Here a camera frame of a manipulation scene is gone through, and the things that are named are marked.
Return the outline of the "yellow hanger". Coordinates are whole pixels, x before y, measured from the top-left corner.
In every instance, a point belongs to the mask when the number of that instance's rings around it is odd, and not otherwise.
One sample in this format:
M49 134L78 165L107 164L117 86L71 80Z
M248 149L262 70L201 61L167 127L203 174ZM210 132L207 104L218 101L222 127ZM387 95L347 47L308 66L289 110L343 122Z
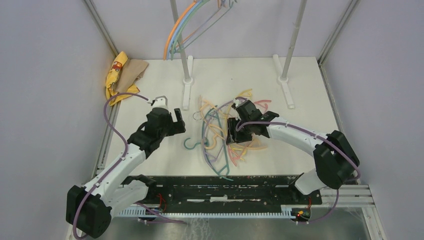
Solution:
M252 88L243 90L242 92L240 92L237 97L245 97L248 100L252 100L253 99L253 93L252 93ZM261 100L256 100L253 101L253 103L255 104L256 107L259 107L260 109L262 109L264 112L266 110L268 110L269 108L269 103L271 103L272 101L269 99L261 99ZM225 113L226 113L226 117L225 120L227 121L229 117L233 117L233 115L230 113L231 112L231 106L228 106ZM258 151L258 150L263 150L266 149L267 146L263 145L261 143L260 140L258 140L256 137L253 137L252 141L249 142L245 142L245 143L233 143L230 145L226 146L226 150L228 153L228 156L231 160L231 162L234 164L234 166L237 167L237 161L245 161L244 156L248 153L248 151Z

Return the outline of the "pink red hanger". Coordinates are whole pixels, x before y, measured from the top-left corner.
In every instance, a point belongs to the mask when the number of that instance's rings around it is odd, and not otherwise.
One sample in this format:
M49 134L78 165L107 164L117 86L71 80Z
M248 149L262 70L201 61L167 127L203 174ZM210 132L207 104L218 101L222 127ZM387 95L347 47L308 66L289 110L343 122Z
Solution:
M225 144L230 161L235 167L238 165L238 161L246 161L245 156L249 151L261 151L268 148L257 137L243 130L237 131L237 125L241 123L242 120L239 116L226 119L227 134Z

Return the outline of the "purple hanger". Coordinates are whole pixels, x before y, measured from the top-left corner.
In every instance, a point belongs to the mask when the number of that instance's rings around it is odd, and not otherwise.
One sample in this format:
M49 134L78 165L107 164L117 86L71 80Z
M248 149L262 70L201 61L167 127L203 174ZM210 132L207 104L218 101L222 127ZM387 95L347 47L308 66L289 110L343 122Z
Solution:
M220 118L220 114L219 111L226 107L226 106L231 106L232 104L236 103L236 104L240 104L244 101L247 101L248 99L246 97L243 96L236 96L235 98L223 103L221 106L214 106L211 105L211 110L212 112L209 114L206 114L206 116L203 118L203 122L204 122L204 129L202 130L202 140L201 140L201 149L202 149L202 153L203 153L203 157L206 161L206 163L212 168L213 164L212 162L210 162L210 160L208 159L209 157L209 153L207 152L207 148L206 148L206 140L208 139L207 137L207 133L208 133L208 128L210 127L210 122L213 119L213 117L218 114L218 118Z

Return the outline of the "orange hanger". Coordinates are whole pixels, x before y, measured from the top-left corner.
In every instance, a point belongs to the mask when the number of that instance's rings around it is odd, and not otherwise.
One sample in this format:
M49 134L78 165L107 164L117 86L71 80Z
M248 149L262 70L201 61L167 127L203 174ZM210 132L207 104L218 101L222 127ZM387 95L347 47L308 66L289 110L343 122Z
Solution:
M168 60L170 55L173 54L175 42L181 35L184 23L188 20L190 14L195 10L196 7L199 6L200 3L200 0L193 0L192 3L183 11L181 16L177 19L176 23L173 25L165 42L162 58L164 61Z

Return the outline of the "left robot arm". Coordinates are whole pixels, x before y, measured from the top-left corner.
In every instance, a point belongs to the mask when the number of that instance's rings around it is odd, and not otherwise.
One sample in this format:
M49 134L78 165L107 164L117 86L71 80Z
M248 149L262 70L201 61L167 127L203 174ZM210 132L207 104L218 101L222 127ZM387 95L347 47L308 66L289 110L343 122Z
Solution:
M176 121L165 107L153 107L146 122L125 141L123 152L99 175L84 186L74 185L66 196L65 220L73 231L81 230L92 238L100 237L113 218L138 201L150 204L157 198L155 187L140 179L124 183L130 173L141 165L166 137L186 131L179 108L174 109Z

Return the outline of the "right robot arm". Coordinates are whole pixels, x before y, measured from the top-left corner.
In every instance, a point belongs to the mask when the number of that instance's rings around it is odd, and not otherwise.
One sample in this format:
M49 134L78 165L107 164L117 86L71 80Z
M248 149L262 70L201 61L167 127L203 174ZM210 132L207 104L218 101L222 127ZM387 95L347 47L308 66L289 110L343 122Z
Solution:
M227 145L249 142L256 135L287 143L313 158L314 168L298 175L289 185L288 196L293 203L302 204L316 190L338 190L345 182L360 178L360 161L341 131L306 129L276 112L262 113L252 101L242 97L234 99L231 108L238 116L227 120Z

